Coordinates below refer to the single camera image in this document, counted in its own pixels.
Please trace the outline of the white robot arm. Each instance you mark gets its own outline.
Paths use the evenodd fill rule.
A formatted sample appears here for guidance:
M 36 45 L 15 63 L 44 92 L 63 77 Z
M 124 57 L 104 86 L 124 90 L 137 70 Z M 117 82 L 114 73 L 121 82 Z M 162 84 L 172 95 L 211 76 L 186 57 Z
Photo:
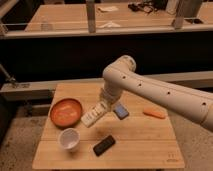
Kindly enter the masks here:
M 117 102 L 126 90 L 173 110 L 183 117 L 213 132 L 213 94 L 135 73 L 136 62 L 123 55 L 103 70 L 101 97 Z

